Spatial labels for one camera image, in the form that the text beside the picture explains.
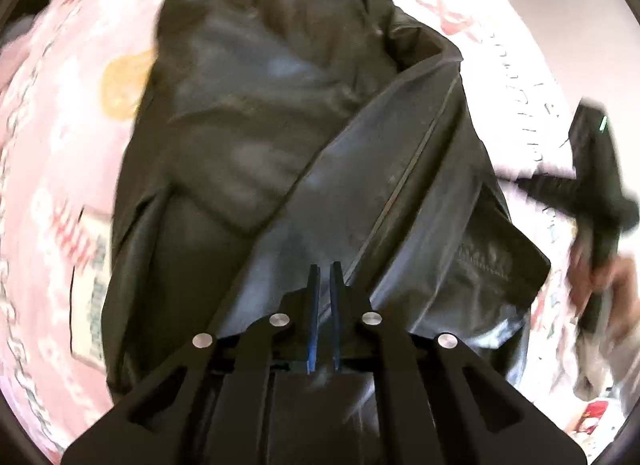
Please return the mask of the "person's right hand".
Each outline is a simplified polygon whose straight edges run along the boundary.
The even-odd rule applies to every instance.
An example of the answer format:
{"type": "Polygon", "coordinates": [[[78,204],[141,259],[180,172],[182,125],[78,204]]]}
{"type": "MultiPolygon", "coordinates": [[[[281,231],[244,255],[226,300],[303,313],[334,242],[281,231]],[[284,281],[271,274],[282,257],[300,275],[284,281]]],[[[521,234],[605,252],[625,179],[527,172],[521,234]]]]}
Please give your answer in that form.
{"type": "Polygon", "coordinates": [[[567,282],[570,302],[578,315],[584,312],[595,292],[612,294],[608,336],[613,343],[620,343],[639,322],[637,269],[631,256],[616,255],[593,270],[588,260],[587,243],[575,241],[570,250],[567,282]]]}

